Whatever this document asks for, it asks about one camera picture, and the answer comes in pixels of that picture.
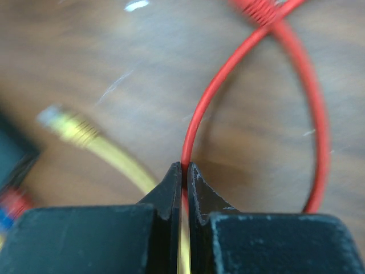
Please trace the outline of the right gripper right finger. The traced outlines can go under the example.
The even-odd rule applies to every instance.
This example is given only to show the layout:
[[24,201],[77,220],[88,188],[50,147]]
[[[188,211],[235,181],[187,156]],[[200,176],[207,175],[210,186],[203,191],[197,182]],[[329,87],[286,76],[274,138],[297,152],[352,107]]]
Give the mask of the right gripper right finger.
[[187,171],[192,273],[363,273],[364,262],[337,217],[243,213]]

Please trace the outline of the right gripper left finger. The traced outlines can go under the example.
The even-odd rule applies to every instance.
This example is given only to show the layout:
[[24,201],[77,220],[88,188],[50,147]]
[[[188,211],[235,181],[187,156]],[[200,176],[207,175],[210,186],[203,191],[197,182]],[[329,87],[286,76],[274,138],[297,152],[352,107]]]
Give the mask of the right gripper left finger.
[[8,232],[2,273],[176,273],[181,165],[138,203],[34,208]]

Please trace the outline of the black network switch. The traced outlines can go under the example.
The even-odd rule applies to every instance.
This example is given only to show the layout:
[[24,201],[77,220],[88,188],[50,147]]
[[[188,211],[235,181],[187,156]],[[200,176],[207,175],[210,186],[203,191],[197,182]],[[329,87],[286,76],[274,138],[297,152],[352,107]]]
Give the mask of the black network switch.
[[40,149],[1,113],[1,190],[20,186],[40,155]]

